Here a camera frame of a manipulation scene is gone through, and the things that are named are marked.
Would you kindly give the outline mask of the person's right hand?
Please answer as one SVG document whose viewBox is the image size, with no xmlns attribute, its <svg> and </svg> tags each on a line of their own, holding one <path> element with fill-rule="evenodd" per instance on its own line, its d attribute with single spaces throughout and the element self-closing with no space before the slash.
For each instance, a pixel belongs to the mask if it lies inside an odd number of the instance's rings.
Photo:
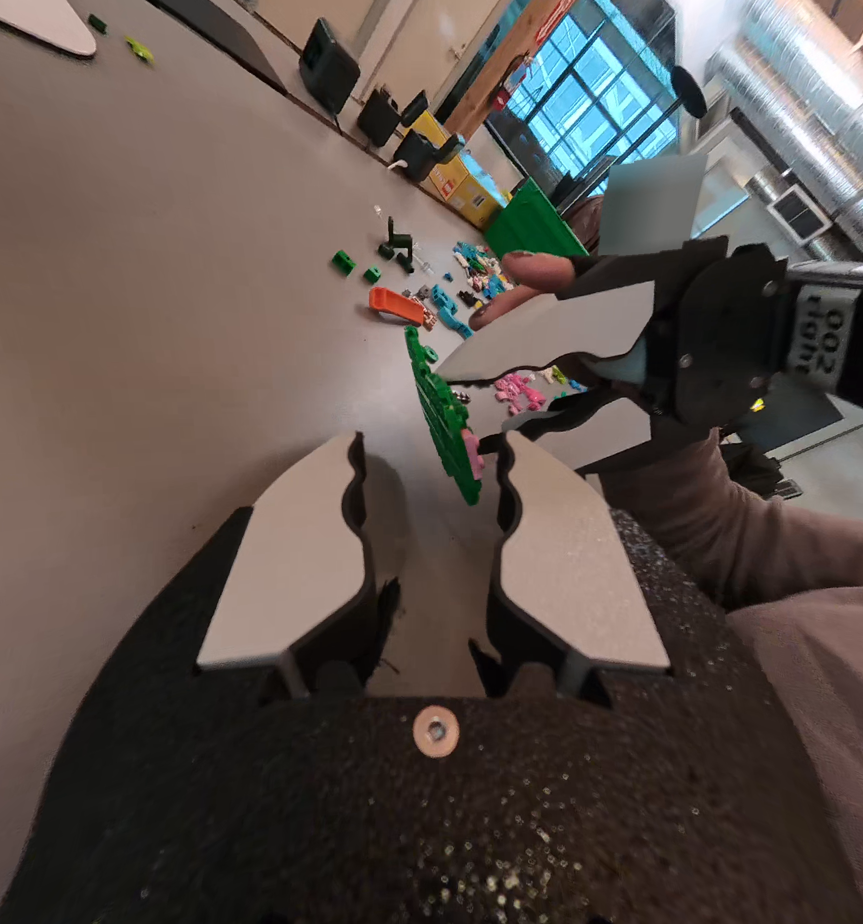
<svg viewBox="0 0 863 924">
<path fill-rule="evenodd" d="M 502 259 L 502 267 L 515 286 L 474 311 L 468 321 L 474 332 L 538 295 L 563 291 L 576 279 L 576 264 L 573 260 L 545 253 L 509 252 Z"/>
</svg>

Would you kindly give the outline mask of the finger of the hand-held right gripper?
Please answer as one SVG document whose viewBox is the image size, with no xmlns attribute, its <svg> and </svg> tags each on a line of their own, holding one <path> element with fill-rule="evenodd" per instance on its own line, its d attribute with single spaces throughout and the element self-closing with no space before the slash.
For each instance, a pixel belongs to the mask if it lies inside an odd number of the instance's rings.
<svg viewBox="0 0 863 924">
<path fill-rule="evenodd" d="M 653 282 L 566 299 L 538 295 L 462 342 L 439 363 L 438 375 L 450 384 L 487 384 L 567 355 L 625 356 L 647 327 L 654 300 Z"/>
<path fill-rule="evenodd" d="M 567 468 L 596 469 L 605 459 L 651 440 L 648 413 L 622 396 L 567 396 L 547 410 L 525 411 L 505 421 Z"/>
</svg>

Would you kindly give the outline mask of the large silver air duct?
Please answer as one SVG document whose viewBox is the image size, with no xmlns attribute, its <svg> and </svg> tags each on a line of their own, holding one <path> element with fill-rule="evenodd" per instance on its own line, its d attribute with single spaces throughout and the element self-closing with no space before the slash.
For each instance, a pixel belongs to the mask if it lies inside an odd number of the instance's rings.
<svg viewBox="0 0 863 924">
<path fill-rule="evenodd" d="M 863 253 L 863 56 L 814 2 L 737 6 L 709 73 Z"/>
</svg>

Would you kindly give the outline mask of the dark green lego figure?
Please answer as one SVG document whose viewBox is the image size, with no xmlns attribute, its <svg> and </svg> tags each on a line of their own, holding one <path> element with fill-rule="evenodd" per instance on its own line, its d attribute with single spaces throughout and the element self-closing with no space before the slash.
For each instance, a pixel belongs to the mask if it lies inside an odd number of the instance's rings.
<svg viewBox="0 0 863 924">
<path fill-rule="evenodd" d="M 407 274 L 415 271 L 413 237 L 395 229 L 392 215 L 387 218 L 387 237 L 378 245 L 377 254 L 383 260 L 394 260 Z"/>
</svg>

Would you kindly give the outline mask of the person's right forearm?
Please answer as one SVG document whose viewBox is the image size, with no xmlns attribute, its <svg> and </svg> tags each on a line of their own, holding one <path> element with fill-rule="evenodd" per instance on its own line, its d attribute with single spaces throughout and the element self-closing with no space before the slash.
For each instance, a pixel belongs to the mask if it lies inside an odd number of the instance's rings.
<svg viewBox="0 0 863 924">
<path fill-rule="evenodd" d="M 822 592 L 863 603 L 863 520 L 765 500 L 729 476 L 720 433 L 599 477 L 633 520 L 725 607 Z"/>
</svg>

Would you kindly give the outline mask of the green lego plate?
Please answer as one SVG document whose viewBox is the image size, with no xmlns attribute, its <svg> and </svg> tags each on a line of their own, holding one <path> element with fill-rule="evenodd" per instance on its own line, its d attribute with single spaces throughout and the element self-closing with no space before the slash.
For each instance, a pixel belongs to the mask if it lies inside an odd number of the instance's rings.
<svg viewBox="0 0 863 924">
<path fill-rule="evenodd" d="M 480 501 L 482 481 L 473 479 L 461 435 L 470 429 L 468 411 L 444 379 L 432 371 L 416 328 L 406 329 L 405 341 L 420 407 L 445 474 L 454 480 L 467 504 L 474 506 Z"/>
</svg>

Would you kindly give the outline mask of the pile of lego bricks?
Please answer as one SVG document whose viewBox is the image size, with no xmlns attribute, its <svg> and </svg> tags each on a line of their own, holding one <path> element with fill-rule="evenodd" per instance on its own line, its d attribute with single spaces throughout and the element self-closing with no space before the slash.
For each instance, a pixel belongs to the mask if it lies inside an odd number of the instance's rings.
<svg viewBox="0 0 863 924">
<path fill-rule="evenodd" d="M 466 340 L 473 335 L 472 313 L 515 286 L 501 261 L 485 245 L 460 240 L 452 255 L 454 267 L 436 276 L 436 285 L 422 284 L 416 291 L 405 289 L 401 294 L 423 306 L 422 324 L 427 329 L 440 323 Z"/>
</svg>

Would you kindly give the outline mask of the yellow lego box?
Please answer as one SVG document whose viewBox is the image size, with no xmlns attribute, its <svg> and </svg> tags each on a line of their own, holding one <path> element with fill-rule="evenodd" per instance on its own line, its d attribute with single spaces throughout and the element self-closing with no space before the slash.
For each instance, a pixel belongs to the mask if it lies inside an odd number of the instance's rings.
<svg viewBox="0 0 863 924">
<path fill-rule="evenodd" d="M 451 133 L 440 124 L 430 109 L 413 122 L 403 142 L 420 138 L 431 154 L 438 155 Z M 478 230 L 485 232 L 494 219 L 507 207 L 508 201 L 493 179 L 463 145 L 450 160 L 432 164 L 428 172 L 419 169 L 414 183 L 461 215 Z"/>
</svg>

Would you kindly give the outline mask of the small duct vent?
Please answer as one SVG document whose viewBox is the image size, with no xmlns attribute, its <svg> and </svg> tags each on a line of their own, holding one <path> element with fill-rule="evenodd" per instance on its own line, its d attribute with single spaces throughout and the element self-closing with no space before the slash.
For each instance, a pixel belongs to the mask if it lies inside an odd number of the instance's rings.
<svg viewBox="0 0 863 924">
<path fill-rule="evenodd" d="M 830 230 L 830 216 L 798 184 L 781 192 L 766 211 L 789 235 L 798 248 L 805 248 Z"/>
</svg>

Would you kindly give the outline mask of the red fire extinguisher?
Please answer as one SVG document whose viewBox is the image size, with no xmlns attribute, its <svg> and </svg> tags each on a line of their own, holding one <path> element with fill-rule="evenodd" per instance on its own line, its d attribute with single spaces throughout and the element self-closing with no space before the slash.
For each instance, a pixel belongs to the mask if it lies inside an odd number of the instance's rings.
<svg viewBox="0 0 863 924">
<path fill-rule="evenodd" d="M 503 81 L 499 92 L 498 101 L 495 104 L 495 109 L 502 111 L 507 108 L 507 105 L 511 101 L 513 95 L 516 93 L 518 88 L 525 81 L 527 75 L 530 73 L 532 63 L 533 58 L 530 55 L 525 55 L 519 59 L 518 65 L 509 74 L 507 74 Z"/>
</svg>

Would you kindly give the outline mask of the orange brick separator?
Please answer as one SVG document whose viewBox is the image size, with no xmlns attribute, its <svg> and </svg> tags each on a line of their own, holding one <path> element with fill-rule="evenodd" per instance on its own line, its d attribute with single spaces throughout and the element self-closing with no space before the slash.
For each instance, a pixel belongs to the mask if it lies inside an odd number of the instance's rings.
<svg viewBox="0 0 863 924">
<path fill-rule="evenodd" d="M 368 293 L 368 307 L 377 314 L 397 318 L 415 327 L 423 327 L 426 309 L 411 296 L 405 296 L 384 286 L 373 286 Z"/>
</svg>

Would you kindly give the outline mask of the dark power station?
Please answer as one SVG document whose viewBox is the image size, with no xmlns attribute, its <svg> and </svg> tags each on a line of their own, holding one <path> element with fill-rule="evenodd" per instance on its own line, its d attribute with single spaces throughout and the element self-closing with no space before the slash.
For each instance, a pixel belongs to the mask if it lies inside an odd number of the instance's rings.
<svg viewBox="0 0 863 924">
<path fill-rule="evenodd" d="M 310 96 L 338 116 L 360 78 L 360 67 L 324 17 L 319 17 L 299 56 L 299 75 Z"/>
</svg>

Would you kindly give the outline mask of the black round lamp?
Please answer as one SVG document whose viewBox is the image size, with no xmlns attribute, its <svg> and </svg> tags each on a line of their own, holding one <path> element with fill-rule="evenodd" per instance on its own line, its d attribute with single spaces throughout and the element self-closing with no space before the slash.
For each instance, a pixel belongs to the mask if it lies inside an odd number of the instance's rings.
<svg viewBox="0 0 863 924">
<path fill-rule="evenodd" d="M 708 104 L 703 90 L 688 70 L 675 65 L 670 72 L 670 84 L 676 107 L 684 109 L 696 120 L 707 114 Z"/>
</svg>

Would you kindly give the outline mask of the heap of pink bricks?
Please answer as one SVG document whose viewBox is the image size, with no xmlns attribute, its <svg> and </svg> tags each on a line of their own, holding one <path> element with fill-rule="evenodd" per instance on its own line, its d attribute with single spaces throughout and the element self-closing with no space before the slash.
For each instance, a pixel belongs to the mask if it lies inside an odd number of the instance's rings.
<svg viewBox="0 0 863 924">
<path fill-rule="evenodd" d="M 534 385 L 532 374 L 508 373 L 494 382 L 495 399 L 507 407 L 510 417 L 540 412 L 547 399 Z"/>
</svg>

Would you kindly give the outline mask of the wooden beam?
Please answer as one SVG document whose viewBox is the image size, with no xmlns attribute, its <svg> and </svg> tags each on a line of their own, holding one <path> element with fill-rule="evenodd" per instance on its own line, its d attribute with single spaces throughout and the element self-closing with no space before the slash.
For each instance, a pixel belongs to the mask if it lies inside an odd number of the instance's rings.
<svg viewBox="0 0 863 924">
<path fill-rule="evenodd" d="M 444 123 L 451 134 L 459 134 L 466 140 L 472 137 L 492 110 L 503 82 L 518 65 L 536 55 L 574 4 L 574 1 L 527 3 Z"/>
</svg>

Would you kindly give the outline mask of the person's torso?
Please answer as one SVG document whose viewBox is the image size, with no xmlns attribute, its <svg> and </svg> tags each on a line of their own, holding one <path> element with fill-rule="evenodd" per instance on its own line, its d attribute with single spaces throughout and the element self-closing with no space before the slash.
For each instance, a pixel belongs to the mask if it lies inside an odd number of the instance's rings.
<svg viewBox="0 0 863 924">
<path fill-rule="evenodd" d="M 805 744 L 863 893 L 863 587 L 796 594 L 728 619 Z"/>
</svg>

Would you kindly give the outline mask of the green bin stack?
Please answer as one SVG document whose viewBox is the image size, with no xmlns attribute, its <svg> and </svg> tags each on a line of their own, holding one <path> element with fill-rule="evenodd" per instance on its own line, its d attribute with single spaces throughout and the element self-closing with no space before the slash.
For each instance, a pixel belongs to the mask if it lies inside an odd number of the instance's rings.
<svg viewBox="0 0 863 924">
<path fill-rule="evenodd" d="M 517 251 L 564 258 L 588 255 L 587 248 L 531 178 L 518 187 L 507 206 L 495 215 L 483 235 L 487 246 L 498 259 Z"/>
</svg>

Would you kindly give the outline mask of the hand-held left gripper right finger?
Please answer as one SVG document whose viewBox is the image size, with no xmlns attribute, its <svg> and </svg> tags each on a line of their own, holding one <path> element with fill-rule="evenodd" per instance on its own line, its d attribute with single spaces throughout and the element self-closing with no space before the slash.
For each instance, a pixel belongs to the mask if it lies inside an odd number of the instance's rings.
<svg viewBox="0 0 863 924">
<path fill-rule="evenodd" d="M 517 432 L 500 448 L 486 631 L 510 672 L 667 675 L 671 661 L 599 491 Z"/>
</svg>

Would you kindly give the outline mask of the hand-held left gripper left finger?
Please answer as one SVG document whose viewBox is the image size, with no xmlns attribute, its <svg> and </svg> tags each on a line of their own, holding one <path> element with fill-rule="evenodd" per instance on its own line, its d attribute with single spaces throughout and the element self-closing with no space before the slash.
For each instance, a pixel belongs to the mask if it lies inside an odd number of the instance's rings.
<svg viewBox="0 0 863 924">
<path fill-rule="evenodd" d="M 352 615 L 375 587 L 364 532 L 364 435 L 287 468 L 253 512 L 198 652 L 204 671 L 278 664 Z"/>
</svg>

